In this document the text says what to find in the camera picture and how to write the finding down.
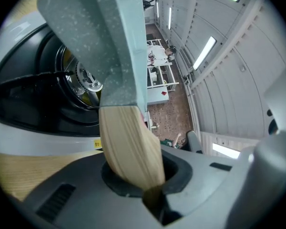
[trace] wooden stick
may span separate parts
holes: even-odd
[[[152,206],[165,182],[159,139],[147,129],[137,106],[101,107],[99,116],[109,166],[125,181],[148,191],[145,204]]]

